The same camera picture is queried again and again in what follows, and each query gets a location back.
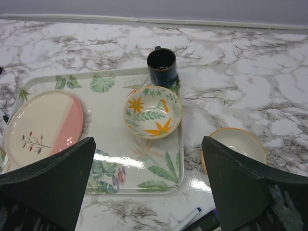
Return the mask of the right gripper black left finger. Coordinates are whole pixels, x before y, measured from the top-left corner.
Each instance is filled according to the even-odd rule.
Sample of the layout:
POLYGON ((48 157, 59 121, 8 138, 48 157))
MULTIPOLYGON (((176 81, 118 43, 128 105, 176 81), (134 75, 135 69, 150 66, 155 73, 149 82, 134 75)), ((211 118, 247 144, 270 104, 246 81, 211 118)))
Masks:
POLYGON ((96 143, 87 137, 40 161, 0 176, 2 231, 73 231, 96 143))

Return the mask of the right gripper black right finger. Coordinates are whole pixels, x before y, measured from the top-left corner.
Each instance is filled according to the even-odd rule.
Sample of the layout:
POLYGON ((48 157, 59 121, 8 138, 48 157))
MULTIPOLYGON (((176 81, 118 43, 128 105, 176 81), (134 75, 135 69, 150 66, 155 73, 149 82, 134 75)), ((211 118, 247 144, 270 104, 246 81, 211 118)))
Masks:
POLYGON ((202 151, 223 231, 306 231, 308 179, 205 136, 202 151))

